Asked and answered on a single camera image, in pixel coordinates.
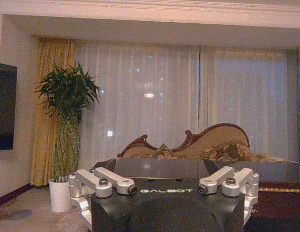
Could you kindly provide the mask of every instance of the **metal bracket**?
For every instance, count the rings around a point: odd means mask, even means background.
[[[245,195],[243,220],[245,225],[251,216],[253,205],[257,203],[258,174],[249,168],[237,172],[232,167],[225,166],[209,177],[201,178],[198,191],[202,195],[214,194],[219,185],[222,185],[222,194],[225,196],[237,197],[240,193]]]
[[[91,204],[90,198],[86,199],[84,196],[95,192],[97,197],[107,198],[112,194],[112,187],[116,188],[119,194],[137,193],[134,180],[123,178],[103,167],[92,169],[91,173],[81,169],[69,176],[71,204],[78,209],[79,217],[89,230],[92,231]]]

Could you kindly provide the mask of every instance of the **floor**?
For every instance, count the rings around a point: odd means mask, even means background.
[[[49,189],[32,188],[0,206],[0,232],[87,232],[76,208],[54,213]]]

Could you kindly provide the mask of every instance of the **television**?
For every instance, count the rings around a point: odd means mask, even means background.
[[[14,146],[17,67],[0,63],[0,150]]]

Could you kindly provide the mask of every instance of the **baseboard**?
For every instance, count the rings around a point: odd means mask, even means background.
[[[7,193],[6,195],[0,197],[0,206],[2,204],[4,204],[5,202],[10,201],[11,199],[13,199],[13,198],[21,195],[22,193],[30,190],[32,187],[33,187],[33,185],[30,185],[30,183],[28,183],[27,185],[22,186],[22,187],[16,189],[15,191],[12,191],[12,192]]]

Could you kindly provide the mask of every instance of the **ornate sofa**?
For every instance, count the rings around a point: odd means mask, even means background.
[[[248,136],[234,124],[222,123],[209,127],[199,134],[185,131],[187,137],[177,148],[165,144],[156,148],[147,142],[144,134],[132,141],[118,158],[155,159],[216,159],[223,161],[281,162],[280,158],[250,152]]]

